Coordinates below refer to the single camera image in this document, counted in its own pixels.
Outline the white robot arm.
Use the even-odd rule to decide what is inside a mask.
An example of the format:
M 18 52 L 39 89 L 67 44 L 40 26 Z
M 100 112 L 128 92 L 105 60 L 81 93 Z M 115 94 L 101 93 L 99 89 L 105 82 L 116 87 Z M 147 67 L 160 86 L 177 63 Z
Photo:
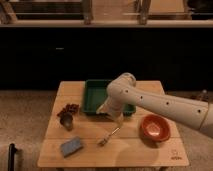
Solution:
M 213 139 L 213 103 L 157 94 L 136 87 L 136 78 L 123 73 L 106 88 L 107 98 L 96 113 L 108 114 L 119 126 L 126 104 L 138 106 L 181 123 Z

